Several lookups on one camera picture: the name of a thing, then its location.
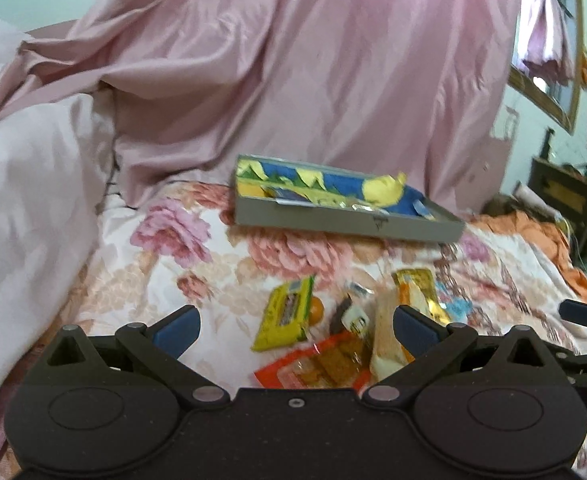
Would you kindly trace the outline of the orange cloth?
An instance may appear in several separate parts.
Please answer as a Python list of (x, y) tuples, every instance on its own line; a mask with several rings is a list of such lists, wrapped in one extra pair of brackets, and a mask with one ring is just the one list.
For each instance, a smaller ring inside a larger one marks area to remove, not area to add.
[(569, 240), (555, 223), (540, 222), (524, 211), (491, 217), (488, 214), (474, 216), (470, 224), (475, 228), (499, 235), (520, 235), (551, 260), (566, 284), (587, 303), (587, 275), (573, 265)]

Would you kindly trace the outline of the yellow green snack packet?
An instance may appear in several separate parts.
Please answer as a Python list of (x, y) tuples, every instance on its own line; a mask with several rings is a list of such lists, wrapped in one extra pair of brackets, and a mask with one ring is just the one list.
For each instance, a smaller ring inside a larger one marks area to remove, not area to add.
[(307, 340), (315, 276), (279, 285), (269, 295), (251, 350), (264, 352)]

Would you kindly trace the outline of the pink satin curtain cloth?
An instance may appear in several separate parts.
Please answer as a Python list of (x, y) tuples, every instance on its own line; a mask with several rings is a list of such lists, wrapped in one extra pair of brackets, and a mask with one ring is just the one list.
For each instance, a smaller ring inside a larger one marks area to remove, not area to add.
[(98, 86), (115, 100), (127, 203), (172, 174), (226, 181), (240, 154), (404, 172), (456, 191), (487, 140), (520, 0), (97, 0), (21, 44), (0, 120)]

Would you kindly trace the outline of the floral bed quilt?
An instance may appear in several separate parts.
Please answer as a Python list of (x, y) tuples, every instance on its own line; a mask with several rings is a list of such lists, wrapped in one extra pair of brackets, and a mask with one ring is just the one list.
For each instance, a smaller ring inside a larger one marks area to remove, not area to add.
[(182, 182), (140, 209), (110, 188), (96, 208), (98, 235), (68, 296), (46, 332), (24, 353), (0, 388), (0, 479), (19, 469), (6, 447), (4, 413), (24, 372), (58, 328), (80, 325), (109, 334), (130, 321), (153, 323), (193, 304), (202, 335), (185, 358), (197, 372), (235, 390), (278, 358), (251, 350), (270, 292), (315, 276), (315, 292), (333, 313), (350, 282), (375, 292), (394, 286), (398, 270), (426, 268), (435, 281), (455, 282), (472, 301), (467, 324), (500, 335), (515, 324), (587, 353), (587, 328), (563, 321), (559, 304), (581, 299), (539, 248), (520, 235), (499, 235), (469, 223), (452, 245), (387, 242), (324, 232), (237, 226), (229, 188)]

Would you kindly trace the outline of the white pink blanket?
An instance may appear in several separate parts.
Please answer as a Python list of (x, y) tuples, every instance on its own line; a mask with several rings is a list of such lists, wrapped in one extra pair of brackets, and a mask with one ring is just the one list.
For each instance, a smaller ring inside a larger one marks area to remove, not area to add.
[(114, 134), (108, 90), (0, 119), (0, 388), (46, 332), (97, 239)]

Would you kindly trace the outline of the wooden framed window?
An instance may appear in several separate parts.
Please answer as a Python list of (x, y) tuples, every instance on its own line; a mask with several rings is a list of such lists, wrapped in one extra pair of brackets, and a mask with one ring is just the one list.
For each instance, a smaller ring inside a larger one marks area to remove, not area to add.
[(582, 0), (520, 0), (510, 88), (568, 132), (581, 94)]

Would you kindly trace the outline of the wooden side cabinet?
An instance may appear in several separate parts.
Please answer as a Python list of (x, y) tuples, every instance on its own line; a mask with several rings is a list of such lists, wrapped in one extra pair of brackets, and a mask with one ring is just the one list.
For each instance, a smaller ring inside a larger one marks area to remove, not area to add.
[(534, 157), (528, 186), (559, 211), (572, 228), (572, 258), (587, 273), (587, 180), (547, 160)]

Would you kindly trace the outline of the small orange fruit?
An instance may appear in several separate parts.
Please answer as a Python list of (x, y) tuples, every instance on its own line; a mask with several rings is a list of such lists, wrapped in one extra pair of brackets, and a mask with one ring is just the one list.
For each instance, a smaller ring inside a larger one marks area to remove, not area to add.
[(311, 298), (310, 305), (309, 305), (309, 316), (307, 317), (307, 319), (309, 320), (309, 325), (315, 326), (315, 325), (319, 324), (320, 322), (322, 322), (324, 314), (325, 314), (325, 307), (324, 307), (322, 300), (320, 300), (316, 296), (313, 296)]

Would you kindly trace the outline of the red orange snack packet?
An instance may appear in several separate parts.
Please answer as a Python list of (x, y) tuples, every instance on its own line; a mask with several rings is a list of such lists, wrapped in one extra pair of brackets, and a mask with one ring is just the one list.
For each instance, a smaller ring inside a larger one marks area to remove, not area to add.
[(349, 332), (291, 351), (254, 373), (266, 389), (352, 389), (371, 381), (371, 345)]

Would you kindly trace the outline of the yellow wafer snack packet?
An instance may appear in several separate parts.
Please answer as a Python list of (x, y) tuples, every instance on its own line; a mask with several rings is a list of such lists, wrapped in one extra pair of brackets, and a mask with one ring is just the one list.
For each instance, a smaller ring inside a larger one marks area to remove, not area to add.
[(402, 335), (401, 340), (397, 340), (393, 328), (393, 317), (395, 308), (399, 304), (413, 308), (441, 326), (452, 322), (440, 304), (435, 289), (435, 277), (431, 270), (426, 268), (398, 270), (393, 274), (393, 281), (397, 288), (397, 299), (393, 298), (391, 292), (386, 292), (377, 301), (373, 353), (371, 353), (371, 375), (376, 382), (381, 382), (382, 379), (386, 379), (412, 363), (423, 353), (423, 350), (418, 349), (419, 346), (426, 349), (431, 346), (428, 334), (419, 333), (421, 325), (411, 327), (411, 318), (401, 322), (407, 335)]

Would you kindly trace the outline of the grey snack tray box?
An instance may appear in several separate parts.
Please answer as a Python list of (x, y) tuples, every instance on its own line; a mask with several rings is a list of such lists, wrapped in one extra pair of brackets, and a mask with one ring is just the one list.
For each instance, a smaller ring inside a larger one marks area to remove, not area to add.
[[(287, 160), (241, 155), (266, 160)], [(333, 168), (298, 162), (313, 168)], [(336, 168), (340, 172), (353, 172)], [(457, 242), (463, 234), (465, 222), (455, 214), (433, 203), (425, 196), (428, 208), (437, 218), (430, 221), (401, 214), (368, 214), (351, 210), (331, 209), (326, 207), (302, 207), (279, 205), (266, 198), (242, 197), (236, 188), (235, 170), (235, 220), (240, 226), (261, 226), (261, 228), (290, 229), (303, 231), (330, 232), (357, 236), (387, 238), (388, 240), (412, 240), (413, 242), (451, 244)]]

